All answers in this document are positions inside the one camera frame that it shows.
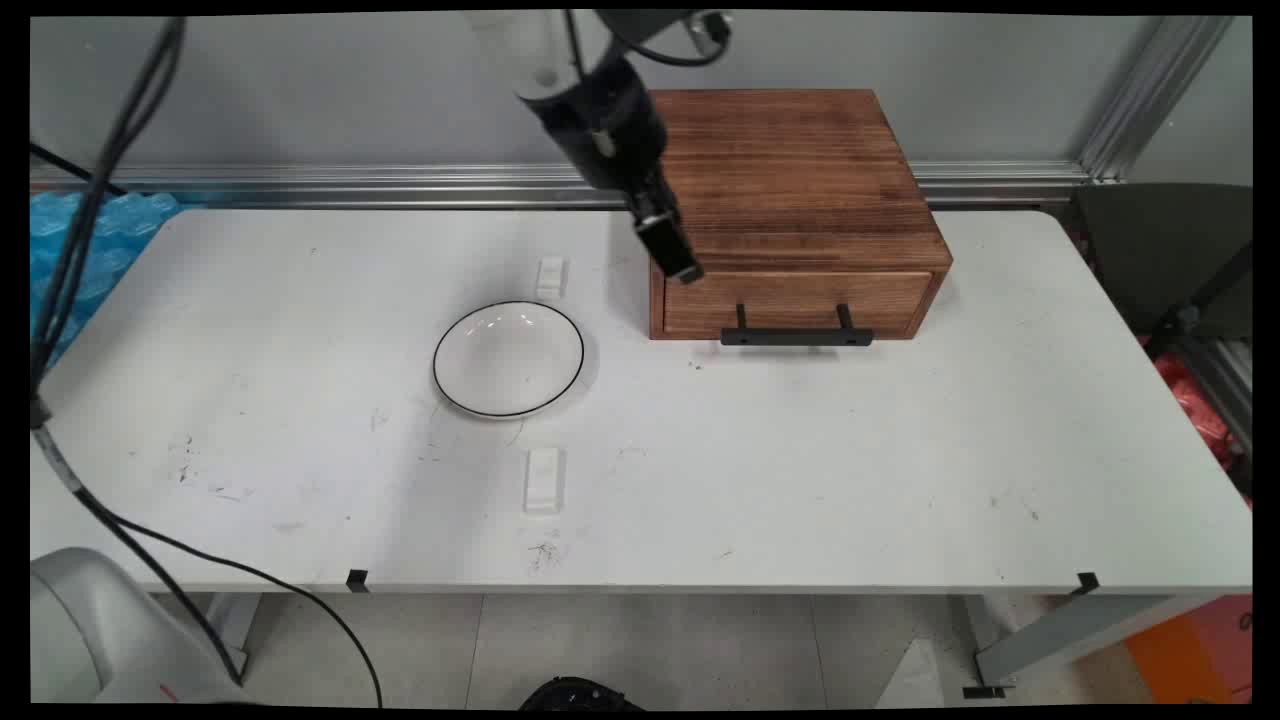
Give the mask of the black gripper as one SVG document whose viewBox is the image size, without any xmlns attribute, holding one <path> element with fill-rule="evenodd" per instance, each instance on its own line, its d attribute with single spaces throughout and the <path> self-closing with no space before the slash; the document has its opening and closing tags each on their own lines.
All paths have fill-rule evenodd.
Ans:
<svg viewBox="0 0 1280 720">
<path fill-rule="evenodd" d="M 662 168 L 668 135 L 652 95 L 622 56 L 532 70 L 516 91 L 554 145 L 595 190 L 620 193 L 666 279 L 704 277 Z"/>
</svg>

